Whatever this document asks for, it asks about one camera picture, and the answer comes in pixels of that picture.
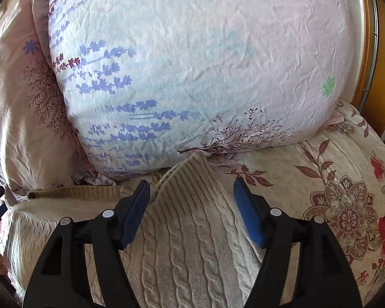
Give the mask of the lavender print right pillow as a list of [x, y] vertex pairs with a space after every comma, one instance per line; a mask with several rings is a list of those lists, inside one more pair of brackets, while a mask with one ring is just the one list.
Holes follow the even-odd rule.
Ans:
[[31, 1], [67, 117], [112, 178], [308, 140], [351, 71], [347, 0]]

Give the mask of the pink floral left pillow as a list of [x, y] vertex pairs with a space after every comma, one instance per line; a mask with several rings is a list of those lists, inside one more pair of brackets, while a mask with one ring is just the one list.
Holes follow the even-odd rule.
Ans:
[[0, 186], [25, 195], [77, 185], [90, 177], [79, 153], [30, 0], [19, 0], [0, 28]]

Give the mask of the floral bed quilt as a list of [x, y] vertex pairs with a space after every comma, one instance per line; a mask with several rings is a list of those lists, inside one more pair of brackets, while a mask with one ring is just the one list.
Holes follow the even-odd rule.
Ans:
[[251, 190], [294, 218], [321, 216], [346, 255], [365, 307], [385, 307], [385, 143], [348, 102], [310, 139], [213, 155], [226, 184]]

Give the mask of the wooden headboard frame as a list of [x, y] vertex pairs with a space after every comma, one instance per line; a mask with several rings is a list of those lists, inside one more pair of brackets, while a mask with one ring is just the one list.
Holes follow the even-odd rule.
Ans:
[[363, 52], [352, 104], [385, 140], [385, 0], [362, 0]]

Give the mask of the beige cable knit sweater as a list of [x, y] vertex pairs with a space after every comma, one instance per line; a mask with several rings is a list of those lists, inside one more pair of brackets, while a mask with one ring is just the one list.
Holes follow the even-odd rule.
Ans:
[[[40, 190], [25, 201], [8, 195], [4, 254], [17, 293], [27, 289], [61, 218], [93, 218], [129, 195], [122, 186]], [[242, 307], [263, 254], [250, 241], [232, 193], [196, 153], [152, 188], [136, 237], [120, 257], [142, 307]]]

